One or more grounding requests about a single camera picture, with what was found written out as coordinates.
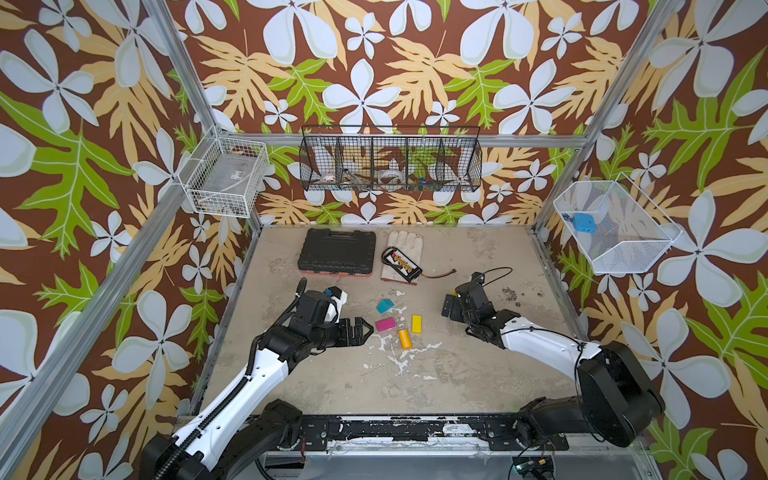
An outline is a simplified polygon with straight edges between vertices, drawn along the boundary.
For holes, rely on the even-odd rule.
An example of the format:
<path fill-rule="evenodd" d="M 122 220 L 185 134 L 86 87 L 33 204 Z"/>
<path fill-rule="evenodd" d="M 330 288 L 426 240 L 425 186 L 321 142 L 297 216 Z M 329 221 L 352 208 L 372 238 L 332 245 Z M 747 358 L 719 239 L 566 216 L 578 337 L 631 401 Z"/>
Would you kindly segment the yellow rectangular wood block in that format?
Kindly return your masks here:
<path fill-rule="evenodd" d="M 421 334 L 423 331 L 423 319 L 420 315 L 413 315 L 411 320 L 411 331 L 414 334 Z"/>

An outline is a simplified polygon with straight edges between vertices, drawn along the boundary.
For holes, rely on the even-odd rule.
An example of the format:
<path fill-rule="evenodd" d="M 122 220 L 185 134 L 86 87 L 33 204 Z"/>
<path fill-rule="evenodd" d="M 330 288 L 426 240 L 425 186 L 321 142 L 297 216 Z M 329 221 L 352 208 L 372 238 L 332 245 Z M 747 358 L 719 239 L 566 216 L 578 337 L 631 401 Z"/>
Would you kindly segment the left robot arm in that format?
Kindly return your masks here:
<path fill-rule="evenodd" d="M 374 332 L 361 317 L 344 318 L 347 295 L 337 287 L 307 290 L 250 346 L 243 369 L 193 420 L 171 436 L 156 435 L 143 449 L 142 479 L 233 479 L 263 453 L 299 440 L 302 413 L 283 401 L 248 419 L 267 394 L 303 360 L 329 348 L 362 346 Z"/>

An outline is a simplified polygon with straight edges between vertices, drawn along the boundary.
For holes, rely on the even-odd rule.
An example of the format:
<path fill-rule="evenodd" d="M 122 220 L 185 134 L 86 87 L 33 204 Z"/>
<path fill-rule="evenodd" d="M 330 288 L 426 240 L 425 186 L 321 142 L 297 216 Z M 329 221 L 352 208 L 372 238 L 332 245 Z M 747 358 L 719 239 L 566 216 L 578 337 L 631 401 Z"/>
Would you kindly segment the orange cylinder wood block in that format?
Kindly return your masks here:
<path fill-rule="evenodd" d="M 403 350 L 410 350 L 412 348 L 412 340 L 409 331 L 407 329 L 401 329 L 397 334 L 401 348 Z"/>

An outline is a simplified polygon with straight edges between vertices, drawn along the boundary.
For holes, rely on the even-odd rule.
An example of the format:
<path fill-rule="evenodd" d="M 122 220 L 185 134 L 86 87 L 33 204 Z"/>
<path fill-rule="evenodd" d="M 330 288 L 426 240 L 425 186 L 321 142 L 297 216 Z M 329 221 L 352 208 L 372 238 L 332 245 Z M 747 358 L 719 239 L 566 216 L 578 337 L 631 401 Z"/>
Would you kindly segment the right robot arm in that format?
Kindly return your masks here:
<path fill-rule="evenodd" d="M 516 441 L 539 447 L 561 434 L 591 434 L 627 447 L 664 412 L 662 395 L 631 349 L 621 342 L 588 342 L 540 326 L 508 309 L 497 310 L 485 277 L 445 296 L 441 315 L 465 333 L 502 350 L 526 355 L 574 381 L 576 394 L 536 398 L 515 414 Z"/>

